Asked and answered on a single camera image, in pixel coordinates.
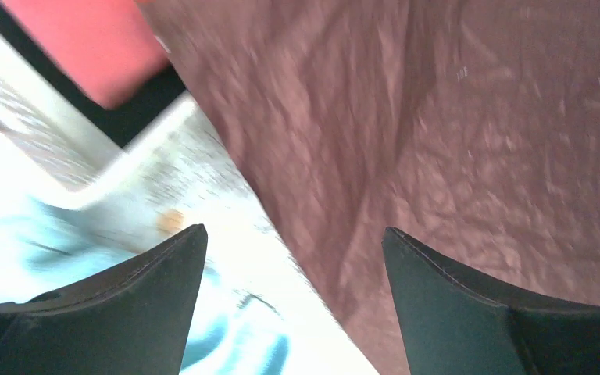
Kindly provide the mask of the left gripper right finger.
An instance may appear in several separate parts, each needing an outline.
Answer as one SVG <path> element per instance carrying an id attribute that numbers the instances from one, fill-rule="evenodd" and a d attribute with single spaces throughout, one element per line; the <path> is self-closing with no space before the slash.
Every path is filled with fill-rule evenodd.
<path id="1" fill-rule="evenodd" d="M 600 306 L 528 291 L 389 227 L 387 276 L 414 374 L 600 374 Z"/>

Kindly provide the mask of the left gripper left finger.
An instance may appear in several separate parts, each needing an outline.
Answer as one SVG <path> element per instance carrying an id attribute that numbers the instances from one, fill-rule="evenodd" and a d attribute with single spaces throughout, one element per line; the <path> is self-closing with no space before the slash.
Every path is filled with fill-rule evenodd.
<path id="1" fill-rule="evenodd" d="M 0 374 L 177 374 L 207 248 L 195 224 L 127 261 L 0 304 Z"/>

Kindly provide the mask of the dark red wrapping paper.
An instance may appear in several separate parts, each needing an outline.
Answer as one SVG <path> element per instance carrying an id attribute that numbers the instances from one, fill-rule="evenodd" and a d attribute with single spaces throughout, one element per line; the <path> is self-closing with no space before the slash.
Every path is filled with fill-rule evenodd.
<path id="1" fill-rule="evenodd" d="M 408 366 L 386 227 L 600 305 L 600 1 L 143 1 L 339 323 Z"/>

